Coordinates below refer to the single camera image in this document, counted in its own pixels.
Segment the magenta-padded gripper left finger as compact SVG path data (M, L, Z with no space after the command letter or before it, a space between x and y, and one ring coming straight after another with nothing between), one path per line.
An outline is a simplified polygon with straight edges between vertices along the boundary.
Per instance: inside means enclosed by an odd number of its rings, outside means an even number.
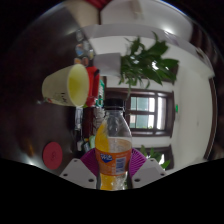
M84 188L99 189L100 173L95 150L91 149L80 159L72 159L60 177Z

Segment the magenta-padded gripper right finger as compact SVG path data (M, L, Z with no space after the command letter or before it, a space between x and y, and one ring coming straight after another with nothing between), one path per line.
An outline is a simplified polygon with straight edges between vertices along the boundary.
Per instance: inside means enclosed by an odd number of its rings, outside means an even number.
M147 159L139 150L132 149L128 167L128 188L136 189L166 176L166 172L154 159Z

